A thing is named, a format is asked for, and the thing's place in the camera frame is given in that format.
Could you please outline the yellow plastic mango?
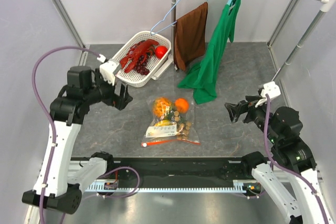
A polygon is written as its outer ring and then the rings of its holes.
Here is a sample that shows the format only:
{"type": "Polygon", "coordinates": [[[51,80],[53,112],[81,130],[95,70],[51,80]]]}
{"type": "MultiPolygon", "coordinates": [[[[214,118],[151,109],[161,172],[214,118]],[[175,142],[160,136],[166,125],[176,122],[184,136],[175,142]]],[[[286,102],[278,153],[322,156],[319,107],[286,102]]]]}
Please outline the yellow plastic mango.
{"type": "Polygon", "coordinates": [[[159,126],[170,126],[173,123],[170,120],[161,120],[159,122],[157,122],[154,126],[155,127],[159,127],[159,126]]]}

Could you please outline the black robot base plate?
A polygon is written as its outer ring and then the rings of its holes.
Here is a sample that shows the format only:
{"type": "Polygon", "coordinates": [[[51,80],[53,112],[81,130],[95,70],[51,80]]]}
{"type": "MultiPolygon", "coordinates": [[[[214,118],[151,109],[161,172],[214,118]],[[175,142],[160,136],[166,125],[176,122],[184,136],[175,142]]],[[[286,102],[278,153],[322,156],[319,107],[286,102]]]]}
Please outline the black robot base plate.
{"type": "Polygon", "coordinates": [[[239,157],[115,157],[112,168],[122,166],[128,169],[98,178],[137,182],[136,174],[130,170],[133,168],[139,173],[140,182],[153,179],[254,180],[239,157]]]}

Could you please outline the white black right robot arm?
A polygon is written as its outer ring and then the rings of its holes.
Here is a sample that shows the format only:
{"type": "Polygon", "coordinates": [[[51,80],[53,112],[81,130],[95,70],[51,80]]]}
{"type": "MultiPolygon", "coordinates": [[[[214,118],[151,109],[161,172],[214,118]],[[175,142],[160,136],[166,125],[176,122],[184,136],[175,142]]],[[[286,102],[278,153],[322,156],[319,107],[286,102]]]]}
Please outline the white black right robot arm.
{"type": "Polygon", "coordinates": [[[255,179],[282,214],[285,223],[334,223],[321,192],[317,164],[309,146],[301,139],[299,112],[281,106],[274,113],[270,102],[255,107],[257,97],[247,96],[238,104],[225,103],[231,122],[240,115],[263,131],[267,153],[242,157],[241,174],[255,179]]]}

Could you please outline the clear zip top bag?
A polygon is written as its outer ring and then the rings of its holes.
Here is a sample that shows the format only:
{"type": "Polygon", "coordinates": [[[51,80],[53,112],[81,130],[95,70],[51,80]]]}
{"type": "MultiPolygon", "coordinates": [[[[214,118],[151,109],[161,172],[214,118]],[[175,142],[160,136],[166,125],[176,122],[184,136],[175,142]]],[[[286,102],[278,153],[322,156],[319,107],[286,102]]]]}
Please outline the clear zip top bag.
{"type": "Polygon", "coordinates": [[[153,118],[144,133],[142,147],[170,142],[201,144],[194,129],[193,98],[171,95],[151,97],[148,105],[153,118]]]}

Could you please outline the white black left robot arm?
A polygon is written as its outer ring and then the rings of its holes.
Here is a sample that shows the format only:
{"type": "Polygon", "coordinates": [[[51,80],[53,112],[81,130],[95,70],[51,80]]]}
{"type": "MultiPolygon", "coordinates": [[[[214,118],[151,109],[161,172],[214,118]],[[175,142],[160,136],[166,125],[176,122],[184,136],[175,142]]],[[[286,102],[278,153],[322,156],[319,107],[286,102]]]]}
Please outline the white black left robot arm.
{"type": "Polygon", "coordinates": [[[115,62],[103,63],[96,70],[86,66],[71,67],[67,85],[50,105],[49,140],[44,161],[33,186],[23,193],[22,202],[28,205],[74,214],[82,194],[100,176],[111,178],[115,173],[113,156],[106,152],[91,155],[73,175],[68,176],[75,140],[90,106],[104,103],[123,110],[132,97],[128,87],[115,91],[115,77],[120,70],[115,62]]]}

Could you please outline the tan plastic longan bunch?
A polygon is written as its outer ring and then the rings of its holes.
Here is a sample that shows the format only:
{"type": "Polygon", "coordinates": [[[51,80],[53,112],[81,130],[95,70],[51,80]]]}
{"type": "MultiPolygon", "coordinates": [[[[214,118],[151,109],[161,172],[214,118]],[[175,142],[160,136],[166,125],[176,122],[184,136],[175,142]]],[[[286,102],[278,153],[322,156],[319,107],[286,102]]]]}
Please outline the tan plastic longan bunch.
{"type": "Polygon", "coordinates": [[[174,111],[171,122],[176,125],[177,138],[181,140],[188,140],[192,126],[191,121],[189,121],[186,116],[179,111],[174,111]]]}

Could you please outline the orange plastic pineapple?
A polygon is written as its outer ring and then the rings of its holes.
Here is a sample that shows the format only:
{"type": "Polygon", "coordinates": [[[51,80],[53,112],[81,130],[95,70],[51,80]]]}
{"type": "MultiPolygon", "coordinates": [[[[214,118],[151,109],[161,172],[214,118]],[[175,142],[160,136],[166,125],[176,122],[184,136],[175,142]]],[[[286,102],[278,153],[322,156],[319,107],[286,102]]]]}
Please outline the orange plastic pineapple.
{"type": "Polygon", "coordinates": [[[160,120],[171,120],[173,108],[174,105],[171,100],[166,97],[159,97],[154,100],[152,112],[160,120]]]}

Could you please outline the orange plastic orange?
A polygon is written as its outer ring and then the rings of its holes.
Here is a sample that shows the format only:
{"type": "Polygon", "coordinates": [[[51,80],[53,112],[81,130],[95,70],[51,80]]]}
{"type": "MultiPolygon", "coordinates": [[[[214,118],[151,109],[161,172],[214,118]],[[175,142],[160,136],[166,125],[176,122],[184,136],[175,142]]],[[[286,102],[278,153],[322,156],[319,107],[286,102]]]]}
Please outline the orange plastic orange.
{"type": "Polygon", "coordinates": [[[175,104],[177,111],[180,113],[186,113],[190,107],[189,102],[184,98],[176,99],[174,104],[175,104]]]}

